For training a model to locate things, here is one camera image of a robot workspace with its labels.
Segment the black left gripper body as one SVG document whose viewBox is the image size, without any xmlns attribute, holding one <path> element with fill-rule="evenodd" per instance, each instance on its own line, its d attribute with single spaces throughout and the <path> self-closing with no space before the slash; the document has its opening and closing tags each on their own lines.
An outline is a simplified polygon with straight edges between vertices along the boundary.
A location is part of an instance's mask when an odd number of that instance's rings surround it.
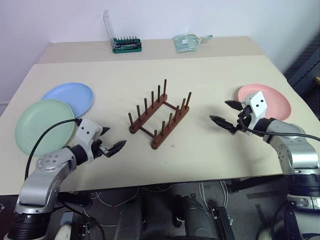
<svg viewBox="0 0 320 240">
<path fill-rule="evenodd" d="M 99 158 L 102 155 L 106 156 L 107 158 L 111 157 L 111 153 L 102 146 L 102 141 L 100 139 L 93 141 L 91 144 L 91 151 L 94 158 Z"/>
</svg>

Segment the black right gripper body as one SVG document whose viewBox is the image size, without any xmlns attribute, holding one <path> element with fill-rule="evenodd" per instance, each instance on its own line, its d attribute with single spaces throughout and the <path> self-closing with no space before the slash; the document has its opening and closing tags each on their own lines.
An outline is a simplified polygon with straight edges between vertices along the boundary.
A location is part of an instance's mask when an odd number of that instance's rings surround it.
<svg viewBox="0 0 320 240">
<path fill-rule="evenodd" d="M 231 129 L 231 134 L 235 134 L 237 131 L 241 131 L 244 132 L 246 134 L 251 134 L 250 131 L 248 131 L 249 129 L 249 125 L 252 121 L 252 109 L 251 107 L 248 105 L 246 106 L 243 111 L 241 111 L 238 115 L 238 120 L 237 120 L 237 125 L 235 127 L 233 127 Z"/>
</svg>

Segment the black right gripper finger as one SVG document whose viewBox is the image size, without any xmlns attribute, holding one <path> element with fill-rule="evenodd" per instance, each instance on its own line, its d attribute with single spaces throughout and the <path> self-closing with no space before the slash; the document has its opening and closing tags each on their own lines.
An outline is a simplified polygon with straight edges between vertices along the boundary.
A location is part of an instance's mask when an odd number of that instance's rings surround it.
<svg viewBox="0 0 320 240">
<path fill-rule="evenodd" d="M 236 100 L 226 100 L 225 103 L 230 106 L 232 109 L 238 110 L 238 111 L 242 111 L 243 110 L 243 106 L 242 103 Z"/>
<path fill-rule="evenodd" d="M 232 123 L 227 122 L 224 118 L 216 115 L 210 115 L 209 118 L 219 127 L 229 131 L 230 133 L 232 132 L 234 126 Z"/>
</svg>

